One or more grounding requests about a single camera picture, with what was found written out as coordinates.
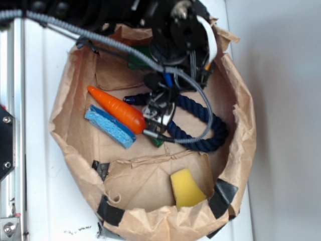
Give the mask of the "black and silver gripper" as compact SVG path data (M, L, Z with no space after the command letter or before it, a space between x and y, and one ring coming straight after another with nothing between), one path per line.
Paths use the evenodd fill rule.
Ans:
M165 138L164 132L173 120L178 98L171 75L149 73L143 82L150 90L142 111L146 123L143 134L151 138Z

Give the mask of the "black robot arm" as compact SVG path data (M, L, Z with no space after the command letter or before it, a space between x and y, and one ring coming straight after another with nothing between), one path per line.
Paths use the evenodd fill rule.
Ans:
M16 18L76 34L78 47L108 45L110 54L127 53L153 69L154 75L145 79L152 93L143 112L143 133L162 141L170 140L164 132L179 95L193 90L203 94L218 52L209 13L200 1L1 1L1 29ZM118 24L150 29L150 55L113 40Z

